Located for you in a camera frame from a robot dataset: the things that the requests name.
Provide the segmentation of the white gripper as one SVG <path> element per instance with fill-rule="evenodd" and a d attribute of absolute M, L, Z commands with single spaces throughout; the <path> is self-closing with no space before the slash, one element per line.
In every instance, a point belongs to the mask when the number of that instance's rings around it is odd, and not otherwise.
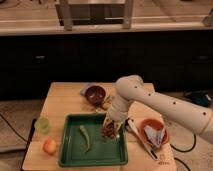
<path fill-rule="evenodd" d="M 107 110 L 107 117 L 115 122 L 124 122 L 132 102 L 121 97 L 115 97 Z"/>

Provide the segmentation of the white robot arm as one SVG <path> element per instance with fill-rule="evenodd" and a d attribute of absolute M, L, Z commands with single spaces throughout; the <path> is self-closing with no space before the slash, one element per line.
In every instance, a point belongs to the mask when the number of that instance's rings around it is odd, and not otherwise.
<path fill-rule="evenodd" d="M 142 78 L 138 75 L 119 78 L 115 82 L 115 91 L 115 97 L 107 110 L 109 119 L 118 123 L 124 122 L 128 117 L 131 104 L 137 101 L 213 144 L 213 111 L 211 109 L 150 91 L 145 88 Z"/>

